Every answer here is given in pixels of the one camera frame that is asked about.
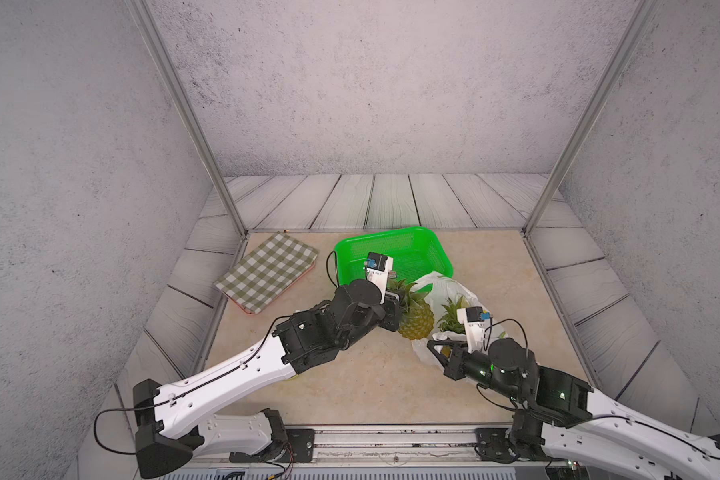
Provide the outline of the green unripe pineapple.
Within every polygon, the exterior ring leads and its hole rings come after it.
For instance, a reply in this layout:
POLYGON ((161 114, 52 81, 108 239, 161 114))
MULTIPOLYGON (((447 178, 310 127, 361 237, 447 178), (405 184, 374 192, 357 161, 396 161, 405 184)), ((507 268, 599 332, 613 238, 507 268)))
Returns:
POLYGON ((426 302, 427 292, 414 290, 405 279, 389 280, 387 290, 399 296, 402 318, 398 332, 409 340, 424 339, 434 329, 435 317, 426 302))

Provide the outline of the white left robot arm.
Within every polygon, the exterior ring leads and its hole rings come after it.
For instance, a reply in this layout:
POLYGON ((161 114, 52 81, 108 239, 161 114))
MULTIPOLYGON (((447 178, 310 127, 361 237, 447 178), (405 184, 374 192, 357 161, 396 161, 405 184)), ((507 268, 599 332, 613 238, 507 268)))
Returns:
POLYGON ((380 327, 394 332, 400 297, 365 279, 336 288, 330 300, 273 320, 262 340, 205 371, 174 383, 146 379, 133 387, 137 429, 131 455, 144 479, 156 479, 195 457, 230 453, 271 462, 288 443, 280 413, 219 411, 253 392, 336 359, 380 327))

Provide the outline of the yellow ripe pineapple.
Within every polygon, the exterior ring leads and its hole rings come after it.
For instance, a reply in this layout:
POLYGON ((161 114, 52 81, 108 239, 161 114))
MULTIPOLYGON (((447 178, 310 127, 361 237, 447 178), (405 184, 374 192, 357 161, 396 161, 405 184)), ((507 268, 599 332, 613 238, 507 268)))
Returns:
POLYGON ((465 327, 458 320, 458 310, 470 307, 471 304, 462 295, 449 297, 442 307, 444 315, 438 320, 438 331, 433 334, 436 340, 450 339, 456 342, 466 342, 465 327))

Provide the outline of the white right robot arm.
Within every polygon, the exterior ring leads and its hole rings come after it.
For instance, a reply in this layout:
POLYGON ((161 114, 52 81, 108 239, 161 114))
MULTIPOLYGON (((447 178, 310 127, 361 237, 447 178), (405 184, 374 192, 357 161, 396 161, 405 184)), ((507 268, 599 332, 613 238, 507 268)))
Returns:
POLYGON ((430 340, 453 380, 471 379, 509 400, 512 424, 477 433, 483 461, 569 460, 632 479, 720 479, 720 434, 699 436, 643 415, 568 373, 540 366, 511 338, 488 351, 430 340))

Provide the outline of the white lemon print plastic bag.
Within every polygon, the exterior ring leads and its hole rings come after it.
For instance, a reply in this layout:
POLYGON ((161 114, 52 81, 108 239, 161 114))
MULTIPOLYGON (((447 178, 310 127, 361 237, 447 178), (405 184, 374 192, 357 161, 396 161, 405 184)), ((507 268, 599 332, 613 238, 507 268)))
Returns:
POLYGON ((458 311, 468 307, 484 307, 478 297, 458 281, 438 272, 431 272, 413 283, 413 293, 424 293, 424 301, 434 313, 435 322, 430 334, 411 341, 416 356, 425 365, 439 366, 435 356, 427 348, 429 340, 453 340, 468 343, 469 352, 486 353, 491 343, 507 337, 502 326, 490 327, 494 319, 480 320, 477 327, 466 327, 458 319, 458 311))

